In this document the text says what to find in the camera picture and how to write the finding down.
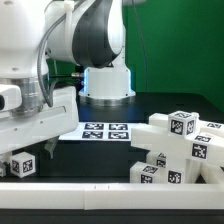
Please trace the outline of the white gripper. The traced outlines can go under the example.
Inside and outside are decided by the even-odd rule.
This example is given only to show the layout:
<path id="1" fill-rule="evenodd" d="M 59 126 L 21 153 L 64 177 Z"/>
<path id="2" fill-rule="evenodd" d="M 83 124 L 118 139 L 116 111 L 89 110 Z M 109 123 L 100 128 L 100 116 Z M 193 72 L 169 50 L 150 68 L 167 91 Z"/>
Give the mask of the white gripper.
<path id="1" fill-rule="evenodd" d="M 53 92 L 52 107 L 30 117 L 13 117 L 9 111 L 0 112 L 0 154 L 14 151 L 44 140 L 49 158 L 54 157 L 60 135 L 74 131 L 79 123 L 76 90 L 73 86 Z M 6 176 L 6 162 L 0 161 L 0 176 Z"/>

